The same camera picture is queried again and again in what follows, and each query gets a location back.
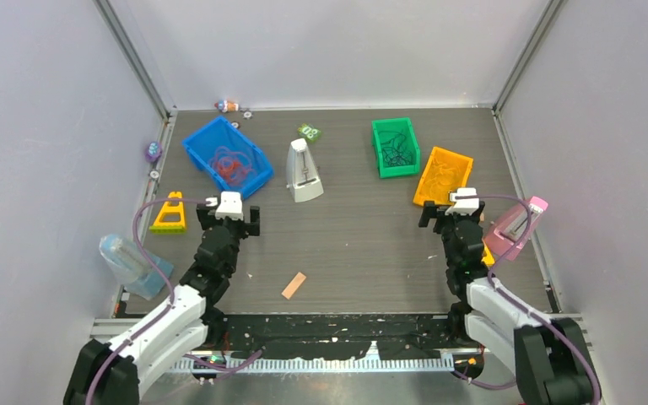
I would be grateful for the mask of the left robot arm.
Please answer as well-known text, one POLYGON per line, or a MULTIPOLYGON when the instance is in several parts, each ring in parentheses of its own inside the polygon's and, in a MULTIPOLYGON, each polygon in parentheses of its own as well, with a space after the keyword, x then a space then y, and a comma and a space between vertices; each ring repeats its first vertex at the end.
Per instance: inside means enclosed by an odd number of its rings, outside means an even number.
POLYGON ((216 308, 235 273, 240 243, 260 234, 260 208, 245 213, 237 192, 222 192, 196 207, 202 239, 192 265, 168 298, 107 342, 80 350, 65 404, 138 404, 143 394, 195 348, 217 348, 227 322, 216 308))

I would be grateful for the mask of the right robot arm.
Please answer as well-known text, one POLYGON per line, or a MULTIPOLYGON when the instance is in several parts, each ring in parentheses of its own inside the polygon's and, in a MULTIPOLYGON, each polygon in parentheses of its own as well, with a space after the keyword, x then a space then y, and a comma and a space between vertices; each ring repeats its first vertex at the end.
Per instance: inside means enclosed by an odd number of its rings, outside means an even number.
POLYGON ((446 282, 459 299, 448 335, 459 346, 479 343, 514 375, 525 404, 598 404, 602 389, 580 324, 551 317, 512 294, 483 262, 485 202, 477 195, 452 205, 427 201, 418 222, 439 235, 446 282))

